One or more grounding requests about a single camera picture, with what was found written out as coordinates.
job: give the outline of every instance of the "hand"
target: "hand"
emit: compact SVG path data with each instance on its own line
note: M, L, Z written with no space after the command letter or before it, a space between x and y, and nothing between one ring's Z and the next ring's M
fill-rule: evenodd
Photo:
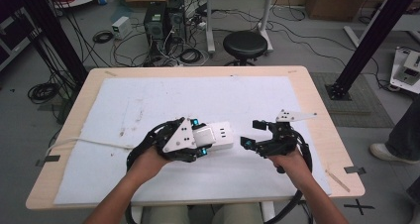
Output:
M170 163L160 156L155 147L150 147L134 161L126 174L126 178L137 186L156 176L164 165Z
M315 179L312 176L306 162L303 160L299 150L296 149L286 156L278 155L268 157L276 168L283 167L290 180L298 188L310 185Z

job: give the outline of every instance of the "black pole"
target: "black pole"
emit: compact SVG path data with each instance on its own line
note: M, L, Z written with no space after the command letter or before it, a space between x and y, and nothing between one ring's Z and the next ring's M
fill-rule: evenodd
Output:
M87 70L74 50L71 42L61 27L48 0L22 0L25 9L34 23L41 28L52 47L61 58L68 72L76 82L76 90L80 90L87 77Z
M374 52L410 6L413 0L388 0L350 58L339 78L327 86L331 99L342 99L362 72Z

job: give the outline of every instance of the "table leg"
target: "table leg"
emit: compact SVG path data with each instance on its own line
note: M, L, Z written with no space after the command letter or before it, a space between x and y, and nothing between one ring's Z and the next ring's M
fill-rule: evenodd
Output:
M269 14L269 7L271 5L271 0L265 0L264 8L263 8L263 16L262 21L259 23L259 31L260 34L265 37L266 42L268 43L267 52L271 53L273 51L271 42L269 41L268 34L266 33L266 22L268 21L268 14Z
M275 216L274 202L262 202L262 220L264 222L271 220Z
M213 29L211 27L211 0L207 0L207 24L206 24L206 39L207 39L207 52L213 54L216 52L213 39Z

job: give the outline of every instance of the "computer tower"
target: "computer tower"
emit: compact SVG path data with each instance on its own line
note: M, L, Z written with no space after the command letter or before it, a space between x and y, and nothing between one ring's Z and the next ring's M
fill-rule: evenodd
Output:
M169 0L167 11L173 30L172 42L174 44L184 44L187 41L184 0Z
M171 44L171 26L166 2L151 2L143 23L150 45L150 55L167 55Z

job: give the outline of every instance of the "gray floor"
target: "gray floor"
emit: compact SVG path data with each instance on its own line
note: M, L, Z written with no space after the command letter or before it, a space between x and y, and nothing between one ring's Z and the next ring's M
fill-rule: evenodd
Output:
M92 36L100 30L110 30L110 25L119 17L126 15L143 21L144 9L129 8L122 0L109 0L109 4L98 6L88 4L75 8L75 15L84 37L90 42ZM251 11L260 16L261 12ZM276 13L290 18L288 9L276 9ZM217 28L238 30L251 27L250 23L236 15L218 14L214 16ZM352 43L343 31L344 25L352 25L360 34L363 24L312 21L289 22L271 19L289 27L295 34L301 36L319 36L333 39L352 48ZM80 54L80 46L74 31L68 22L61 18L63 27ZM204 65L220 65L232 59L221 47L226 32L216 32L217 52ZM293 43L284 32L269 32L274 53L262 56L256 61L258 65L291 65L301 64L314 72L341 72L343 65L336 59L316 56L305 45ZM335 56L346 63L352 56L352 51L320 39L293 40L309 43L319 54ZM198 49L205 49L204 34L196 36ZM109 62L112 43L97 45L95 50L103 59ZM122 55L135 57L143 53L148 44L144 36L131 39L119 48ZM375 53L374 58L379 64L378 76L389 79L394 50L396 47L408 47L420 50L420 46L404 32L392 32ZM88 59L86 66L95 66ZM375 72L375 66L370 62L364 72ZM35 163L48 147L54 133L60 128L55 122L51 111L39 111L39 105L31 103L27 98L28 90L39 83L46 82L50 73L37 52L28 47L5 69L0 72L0 124L2 149L0 152L0 223L80 223L90 210L60 210L32 211L25 207L26 199L35 183L41 168ZM366 75L372 90L383 104L390 118L396 123L411 103L409 96L378 89L372 75ZM372 157L368 146L375 142L385 142L390 129L337 128L338 132L355 164L364 168L367 173L361 175L366 188L366 194L359 198L361 205L372 206L374 209L346 208L345 204L356 204L354 199L335 200L351 223L408 223L412 213L412 202L405 194L405 189L420 175L420 165L409 166L400 163L382 162ZM283 203L277 203L279 210ZM192 223L209 223L212 216L210 206L195 206L191 210ZM306 217L301 207L295 208L282 223L306 223Z

